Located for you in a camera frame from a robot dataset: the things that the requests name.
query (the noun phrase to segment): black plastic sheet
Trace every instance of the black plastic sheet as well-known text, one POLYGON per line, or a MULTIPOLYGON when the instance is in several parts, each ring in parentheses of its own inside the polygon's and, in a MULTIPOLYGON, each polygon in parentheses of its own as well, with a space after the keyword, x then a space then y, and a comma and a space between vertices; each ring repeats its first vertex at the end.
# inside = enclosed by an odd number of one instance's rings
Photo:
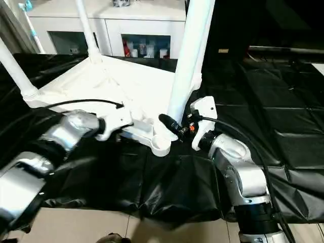
MULTIPOLYGON (((85 58, 15 57, 37 87, 85 58)), ((168 71, 176 67, 175 60, 127 60, 168 71)), ((269 165, 277 200, 292 223, 324 222, 323 90, 324 77, 309 64, 223 60, 203 71, 201 88, 188 102, 214 96, 219 119, 250 136, 269 165)), ((0 133, 30 110, 3 67, 0 109, 0 133)), ((0 167, 59 118, 52 111, 42 111, 2 134, 0 167)), ((260 164, 254 150, 252 155, 260 164)), ((170 154, 159 158, 128 139, 85 139, 54 175, 49 188, 46 207, 117 210, 166 227, 225 218, 231 208, 222 176, 190 143, 174 142, 170 154)))

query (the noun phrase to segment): black cable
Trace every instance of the black cable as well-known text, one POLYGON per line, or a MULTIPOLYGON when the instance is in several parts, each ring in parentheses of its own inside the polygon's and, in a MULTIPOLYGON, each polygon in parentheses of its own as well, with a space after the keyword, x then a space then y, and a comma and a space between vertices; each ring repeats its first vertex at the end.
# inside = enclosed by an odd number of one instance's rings
POLYGON ((259 157, 260 162, 262 163, 265 178, 266 178, 266 181, 267 181, 267 184, 268 184, 269 196, 270 196, 271 202, 273 204, 273 207, 275 209, 275 212, 277 213, 277 215, 279 217, 278 218, 279 224, 280 224, 283 232, 285 233, 288 241, 290 243, 296 243, 294 235, 293 235, 291 229, 289 228, 289 225, 288 225, 287 221, 283 217, 282 212, 281 212, 281 210, 279 208, 278 202, 277 202, 277 200, 276 200, 276 198, 274 196, 274 191, 273 191, 272 183, 270 181, 270 172, 269 172, 268 166, 263 161, 261 154, 257 150, 257 148, 256 148, 255 144, 252 142, 252 140, 247 135, 245 135, 240 129, 238 129, 238 128, 236 128, 236 127, 232 126, 231 124, 228 124, 228 123, 226 123, 224 121, 209 118, 209 117, 204 117, 204 116, 199 116, 199 118, 202 119, 202 120, 210 120, 210 121, 215 122, 217 124, 221 124, 221 125, 223 125, 225 127, 231 128, 232 130, 234 130, 238 134, 240 134, 243 138, 245 138, 252 145, 252 147, 255 150, 257 156, 259 157))
POLYGON ((323 230, 322 230, 322 228, 320 227, 319 224, 317 224, 317 225, 318 225, 318 227, 320 229, 320 232, 321 232, 321 235, 322 235, 322 242, 324 242, 324 233, 323 233, 323 230))
POLYGON ((33 114, 36 114, 44 109, 50 109, 56 106, 60 106, 60 105, 66 105, 66 104, 73 104, 73 103, 81 103, 81 102, 101 102, 101 103, 108 103, 108 104, 113 104, 116 105, 116 108, 121 108, 124 105, 113 102, 113 101, 109 101, 109 100, 100 100, 100 99, 82 99, 82 100, 68 100, 68 101, 63 101, 63 102, 59 102, 59 103, 55 103, 55 104, 51 104, 48 106, 44 106, 44 107, 39 107, 38 109, 34 109, 31 110, 29 113, 19 117, 18 119, 14 120, 12 123, 10 123, 8 126, 6 126, 1 132, 0 132, 0 137, 5 134, 8 130, 10 130, 12 127, 14 127, 18 122, 30 117, 33 114))

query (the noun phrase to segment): white cabinet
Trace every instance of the white cabinet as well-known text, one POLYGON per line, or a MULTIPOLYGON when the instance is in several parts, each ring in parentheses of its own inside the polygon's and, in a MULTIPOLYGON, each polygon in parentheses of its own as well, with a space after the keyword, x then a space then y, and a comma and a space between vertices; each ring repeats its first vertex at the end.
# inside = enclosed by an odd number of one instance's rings
MULTIPOLYGON (((86 53, 86 39, 78 18, 31 17, 47 54, 86 53)), ((89 19, 102 54, 112 55, 104 19, 89 19)))
MULTIPOLYGON (((153 44, 155 57, 160 49, 167 49, 170 58, 178 58, 186 18, 184 0, 131 1, 123 8, 114 8, 111 0, 85 0, 85 5, 102 54, 124 56, 124 39, 133 48, 139 48, 139 42, 153 44)), ((28 15, 46 53, 86 53, 74 0, 51 0, 28 15)))

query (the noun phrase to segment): tile floor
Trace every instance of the tile floor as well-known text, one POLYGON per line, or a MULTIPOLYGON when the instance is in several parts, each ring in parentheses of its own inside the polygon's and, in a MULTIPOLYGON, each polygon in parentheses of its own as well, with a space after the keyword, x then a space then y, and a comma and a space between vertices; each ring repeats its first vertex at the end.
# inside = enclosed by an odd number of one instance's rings
MULTIPOLYGON (((324 242, 317 224, 294 224, 291 229, 297 243, 324 242)), ((153 222, 119 212, 72 209, 42 209, 30 234, 14 231, 9 238, 18 238, 20 243, 95 243, 111 232, 127 236, 132 243, 239 243, 237 224, 223 220, 165 231, 153 222)))

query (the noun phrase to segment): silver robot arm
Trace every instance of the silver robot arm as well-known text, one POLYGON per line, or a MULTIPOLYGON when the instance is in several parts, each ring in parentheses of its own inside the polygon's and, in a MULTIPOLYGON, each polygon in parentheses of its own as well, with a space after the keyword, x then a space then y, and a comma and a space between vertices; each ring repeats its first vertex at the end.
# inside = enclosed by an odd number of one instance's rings
POLYGON ((198 99, 190 105, 190 109, 189 127, 181 127, 164 114, 159 119, 180 140, 193 138, 192 148, 207 152, 222 173, 240 228, 240 242, 287 243, 272 214, 265 175, 253 162, 249 148, 226 134, 214 132, 217 119, 214 98, 198 99), (197 117, 211 119, 197 120, 197 117))
POLYGON ((10 230, 28 224, 46 196, 49 176, 64 162, 81 138, 105 141, 110 134, 132 124, 130 111, 117 109, 97 118, 82 110, 64 116, 26 150, 0 170, 0 242, 10 230))

